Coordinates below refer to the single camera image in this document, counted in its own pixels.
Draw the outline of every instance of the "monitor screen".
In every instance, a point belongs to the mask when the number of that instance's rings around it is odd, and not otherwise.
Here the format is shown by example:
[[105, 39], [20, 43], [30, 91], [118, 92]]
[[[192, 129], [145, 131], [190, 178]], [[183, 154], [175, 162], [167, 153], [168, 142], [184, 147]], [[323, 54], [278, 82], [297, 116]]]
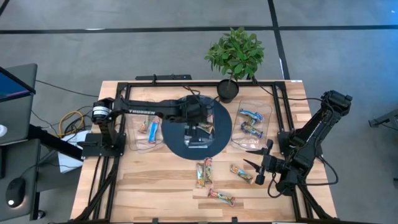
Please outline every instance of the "monitor screen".
[[29, 96], [34, 90], [0, 67], [0, 101]]

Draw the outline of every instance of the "wooden table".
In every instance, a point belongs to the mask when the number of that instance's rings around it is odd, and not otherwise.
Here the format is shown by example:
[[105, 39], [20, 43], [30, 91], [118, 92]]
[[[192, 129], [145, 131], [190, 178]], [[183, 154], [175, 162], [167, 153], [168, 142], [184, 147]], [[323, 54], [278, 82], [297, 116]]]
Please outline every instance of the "wooden table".
[[[117, 81], [103, 82], [99, 98], [114, 98], [117, 83]], [[306, 97], [302, 82], [285, 81], [285, 83], [290, 98]], [[200, 90], [202, 95], [211, 97], [217, 95], [215, 87], [192, 88]], [[189, 94], [191, 94], [189, 91], [179, 87], [134, 87], [131, 89], [130, 99], [161, 101], [177, 99]], [[243, 99], [265, 100], [273, 108], [267, 137], [274, 140], [271, 154], [282, 158], [277, 142], [279, 129], [273, 97], [259, 87], [240, 87], [236, 99], [229, 104], [223, 104], [229, 111], [233, 122], [239, 102]], [[301, 128], [311, 118], [308, 102], [290, 100], [289, 104], [294, 125], [296, 128]], [[287, 127], [283, 100], [280, 100], [280, 106], [285, 127]], [[126, 117], [126, 122], [132, 122], [129, 120], [129, 116]], [[131, 125], [126, 126], [126, 131], [132, 133], [132, 129]], [[99, 129], [93, 127], [93, 131], [99, 132]], [[119, 165], [111, 215], [112, 222], [151, 222], [153, 218], [159, 218], [160, 222], [230, 222], [231, 217], [237, 217], [240, 222], [295, 220], [291, 197], [270, 198], [268, 196], [267, 186], [271, 180], [271, 174], [266, 175], [264, 185], [249, 185], [229, 171], [229, 165], [236, 164], [255, 176], [254, 169], [243, 159], [260, 164], [261, 156], [233, 148], [229, 143], [221, 153], [213, 158], [215, 180], [213, 188], [237, 198], [236, 205], [230, 207], [219, 200], [207, 198], [208, 187], [206, 189], [195, 188], [195, 164], [197, 161], [189, 161], [176, 156], [166, 145], [148, 153], [140, 153], [135, 151], [136, 144], [133, 139], [127, 140], [127, 144], [130, 146], [126, 146], [125, 154]], [[77, 217], [87, 206], [96, 161], [95, 157], [84, 161], [71, 218]], [[94, 193], [98, 186], [99, 174], [96, 178]], [[315, 161], [314, 167], [307, 177], [307, 182], [327, 182], [325, 168], [318, 160]], [[325, 211], [335, 217], [336, 212], [329, 186], [311, 186], [308, 189]], [[278, 193], [275, 185], [272, 186], [271, 193], [273, 195]], [[104, 217], [107, 196], [106, 192], [99, 217]], [[298, 198], [302, 217], [305, 217], [303, 198], [299, 190]]]

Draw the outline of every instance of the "plastic container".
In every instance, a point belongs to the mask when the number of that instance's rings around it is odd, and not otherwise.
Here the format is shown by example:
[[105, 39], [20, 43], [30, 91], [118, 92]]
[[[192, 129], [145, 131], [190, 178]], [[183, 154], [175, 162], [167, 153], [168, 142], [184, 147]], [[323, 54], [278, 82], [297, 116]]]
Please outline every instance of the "plastic container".
[[[125, 132], [127, 134], [127, 144], [126, 149], [131, 151], [137, 151], [139, 153], [147, 153], [156, 149], [160, 149], [165, 146], [163, 142], [162, 135], [162, 120], [157, 116], [149, 116], [143, 114], [126, 114], [126, 127]], [[143, 122], [148, 121], [147, 127], [145, 130], [142, 129]], [[151, 129], [151, 124], [153, 121], [158, 121], [156, 133], [155, 133], [155, 141], [151, 142], [149, 140], [149, 134]]]
[[[257, 121], [253, 127], [262, 132], [261, 138], [257, 134], [248, 133], [242, 130], [244, 122], [250, 123], [251, 117], [240, 113], [240, 110], [250, 111], [252, 113], [260, 114], [264, 120]], [[269, 119], [272, 114], [272, 107], [262, 100], [241, 100], [238, 111], [236, 112], [236, 119], [231, 137], [231, 145], [236, 149], [245, 151], [259, 150], [266, 146], [267, 132]]]

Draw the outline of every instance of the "white label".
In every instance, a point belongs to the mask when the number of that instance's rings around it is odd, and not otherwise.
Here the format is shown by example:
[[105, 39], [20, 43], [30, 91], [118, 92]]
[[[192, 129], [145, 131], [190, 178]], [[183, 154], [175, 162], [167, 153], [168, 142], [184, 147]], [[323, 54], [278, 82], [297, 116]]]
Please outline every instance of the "white label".
[[105, 111], [94, 111], [93, 115], [105, 115], [107, 116], [109, 113]]
[[150, 115], [155, 114], [155, 111], [129, 110], [129, 112], [132, 114], [150, 114]]

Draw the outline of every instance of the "green plant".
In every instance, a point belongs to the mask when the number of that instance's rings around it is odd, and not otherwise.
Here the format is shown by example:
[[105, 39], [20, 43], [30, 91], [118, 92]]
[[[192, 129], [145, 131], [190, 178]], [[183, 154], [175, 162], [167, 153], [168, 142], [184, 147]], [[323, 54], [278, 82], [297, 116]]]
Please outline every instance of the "green plant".
[[243, 27], [230, 29], [230, 34], [224, 34], [210, 47], [205, 60], [211, 62], [212, 71], [217, 68], [223, 75], [229, 74], [229, 80], [237, 81], [247, 74], [252, 78], [264, 58], [262, 42], [256, 34], [247, 34]]

